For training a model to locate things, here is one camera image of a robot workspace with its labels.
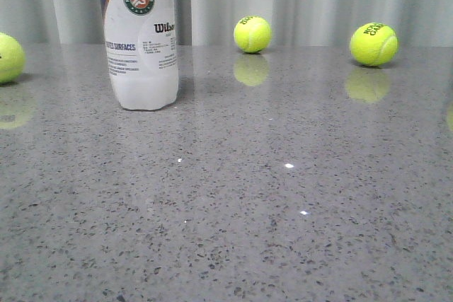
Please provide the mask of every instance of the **white plastic bottle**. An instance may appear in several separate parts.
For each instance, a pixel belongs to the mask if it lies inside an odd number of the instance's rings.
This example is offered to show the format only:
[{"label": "white plastic bottle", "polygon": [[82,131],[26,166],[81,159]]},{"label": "white plastic bottle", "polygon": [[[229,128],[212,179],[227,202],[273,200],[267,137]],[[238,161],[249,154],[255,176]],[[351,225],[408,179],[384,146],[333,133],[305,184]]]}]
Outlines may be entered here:
[{"label": "white plastic bottle", "polygon": [[173,0],[101,0],[105,49],[117,100],[157,110],[178,92]]}]

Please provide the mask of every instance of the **curtain fold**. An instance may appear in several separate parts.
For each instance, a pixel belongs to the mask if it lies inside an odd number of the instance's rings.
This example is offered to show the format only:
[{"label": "curtain fold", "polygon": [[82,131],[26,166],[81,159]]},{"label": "curtain fold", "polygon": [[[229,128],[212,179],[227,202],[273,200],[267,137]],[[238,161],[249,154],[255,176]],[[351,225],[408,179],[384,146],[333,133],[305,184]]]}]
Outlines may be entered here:
[{"label": "curtain fold", "polygon": [[[0,0],[0,32],[23,42],[102,43],[99,0]],[[402,45],[453,47],[453,0],[176,0],[178,42],[233,45],[243,16],[262,16],[273,45],[339,46],[358,26],[393,26]]]}]

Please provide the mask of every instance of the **tennis ball seam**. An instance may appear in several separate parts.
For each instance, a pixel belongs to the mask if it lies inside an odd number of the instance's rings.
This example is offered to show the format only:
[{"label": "tennis ball seam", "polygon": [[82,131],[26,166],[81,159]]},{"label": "tennis ball seam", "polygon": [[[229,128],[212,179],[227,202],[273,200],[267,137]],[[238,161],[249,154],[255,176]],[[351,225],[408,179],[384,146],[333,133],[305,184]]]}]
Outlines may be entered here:
[{"label": "tennis ball seam", "polygon": [[374,59],[374,61],[369,64],[370,66],[373,66],[382,56],[382,52],[385,50],[385,45],[386,43],[390,40],[390,39],[393,39],[394,37],[396,37],[395,35],[390,35],[388,36],[381,44],[381,47],[379,48],[379,54],[377,55],[377,57]]}]

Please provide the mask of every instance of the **table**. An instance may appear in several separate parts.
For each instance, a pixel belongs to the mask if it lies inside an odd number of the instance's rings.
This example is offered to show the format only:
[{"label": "table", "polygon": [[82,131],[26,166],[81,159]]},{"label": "table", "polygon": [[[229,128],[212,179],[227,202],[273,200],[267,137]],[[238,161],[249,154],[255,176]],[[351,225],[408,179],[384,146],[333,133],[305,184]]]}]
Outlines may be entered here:
[{"label": "table", "polygon": [[453,50],[179,47],[120,108],[102,45],[0,87],[0,300],[453,301]]}]

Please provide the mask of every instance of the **white curtain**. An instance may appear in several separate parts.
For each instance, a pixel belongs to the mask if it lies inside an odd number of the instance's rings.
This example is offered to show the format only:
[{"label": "white curtain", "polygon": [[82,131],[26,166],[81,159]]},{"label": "white curtain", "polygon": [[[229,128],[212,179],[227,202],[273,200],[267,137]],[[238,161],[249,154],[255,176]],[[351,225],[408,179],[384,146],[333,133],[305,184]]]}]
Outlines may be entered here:
[{"label": "white curtain", "polygon": [[[273,27],[273,45],[344,45],[370,21],[393,26],[402,45],[453,47],[453,0],[176,0],[178,39],[232,45],[243,16]],[[99,0],[0,0],[0,32],[23,42],[101,43]]]}]

